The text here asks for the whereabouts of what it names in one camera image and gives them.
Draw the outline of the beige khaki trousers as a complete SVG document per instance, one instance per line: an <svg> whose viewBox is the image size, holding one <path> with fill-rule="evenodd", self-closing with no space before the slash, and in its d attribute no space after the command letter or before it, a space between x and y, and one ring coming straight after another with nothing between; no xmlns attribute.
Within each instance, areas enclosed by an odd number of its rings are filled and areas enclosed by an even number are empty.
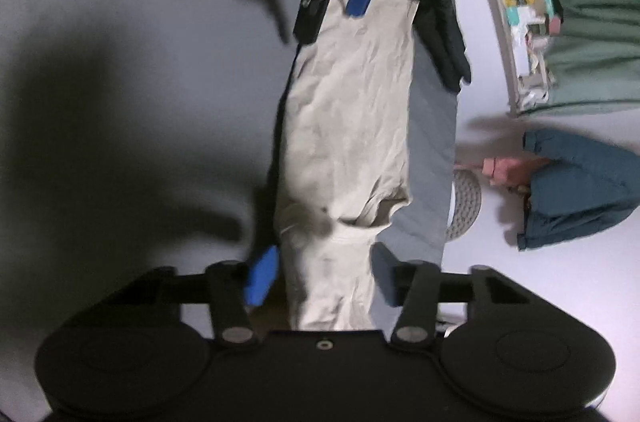
<svg viewBox="0 0 640 422"><path fill-rule="evenodd" d="M368 330L370 250L408 205L415 0L330 0L286 95L274 228L291 326Z"/></svg>

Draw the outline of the folded black garment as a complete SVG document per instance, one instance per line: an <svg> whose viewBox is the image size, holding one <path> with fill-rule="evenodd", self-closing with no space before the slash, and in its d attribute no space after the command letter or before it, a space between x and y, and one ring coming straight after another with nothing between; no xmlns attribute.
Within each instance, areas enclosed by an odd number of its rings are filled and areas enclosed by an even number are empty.
<svg viewBox="0 0 640 422"><path fill-rule="evenodd" d="M442 86L459 94L463 84L472 82L472 72L454 0L417 1L413 19L416 34L430 53Z"/></svg>

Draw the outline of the pink garment on hook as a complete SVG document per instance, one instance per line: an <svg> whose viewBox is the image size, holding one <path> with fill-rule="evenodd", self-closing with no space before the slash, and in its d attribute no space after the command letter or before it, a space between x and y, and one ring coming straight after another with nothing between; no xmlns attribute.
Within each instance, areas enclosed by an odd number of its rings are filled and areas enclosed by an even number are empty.
<svg viewBox="0 0 640 422"><path fill-rule="evenodd" d="M477 163L457 162L454 168L476 171L492 186L520 187L529 186L532 175L550 162L547 158L494 157Z"/></svg>

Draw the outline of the teal white boxes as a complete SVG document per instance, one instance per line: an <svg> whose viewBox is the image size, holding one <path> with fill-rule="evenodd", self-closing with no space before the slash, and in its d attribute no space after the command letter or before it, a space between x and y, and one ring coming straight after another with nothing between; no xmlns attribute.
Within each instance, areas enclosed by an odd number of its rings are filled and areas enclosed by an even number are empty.
<svg viewBox="0 0 640 422"><path fill-rule="evenodd" d="M557 36L562 18L555 11L553 0L502 0L506 22L514 34Z"/></svg>

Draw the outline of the teal hooded jacket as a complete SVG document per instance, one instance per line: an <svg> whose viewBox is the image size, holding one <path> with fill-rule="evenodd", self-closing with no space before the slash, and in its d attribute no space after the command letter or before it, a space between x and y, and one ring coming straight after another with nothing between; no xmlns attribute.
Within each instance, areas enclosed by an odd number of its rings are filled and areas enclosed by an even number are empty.
<svg viewBox="0 0 640 422"><path fill-rule="evenodd" d="M555 129L528 130L523 149L548 162L532 173L518 249L588 237L639 208L639 156Z"/></svg>

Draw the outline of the grey bed sheet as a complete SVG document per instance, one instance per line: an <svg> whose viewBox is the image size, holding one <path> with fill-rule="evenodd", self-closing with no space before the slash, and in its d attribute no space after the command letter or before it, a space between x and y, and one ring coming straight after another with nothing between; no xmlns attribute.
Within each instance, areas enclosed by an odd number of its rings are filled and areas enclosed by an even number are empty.
<svg viewBox="0 0 640 422"><path fill-rule="evenodd" d="M37 346L150 269L280 247L299 2L1 0L3 344ZM375 242L436 263L457 100L412 34L411 200Z"/></svg>

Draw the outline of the green curtain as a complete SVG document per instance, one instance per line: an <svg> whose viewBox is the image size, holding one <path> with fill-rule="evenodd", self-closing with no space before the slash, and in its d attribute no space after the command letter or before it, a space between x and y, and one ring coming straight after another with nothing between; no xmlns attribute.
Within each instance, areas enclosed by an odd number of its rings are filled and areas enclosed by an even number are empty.
<svg viewBox="0 0 640 422"><path fill-rule="evenodd" d="M559 0L561 34L546 62L555 78L548 112L639 106L639 0Z"/></svg>

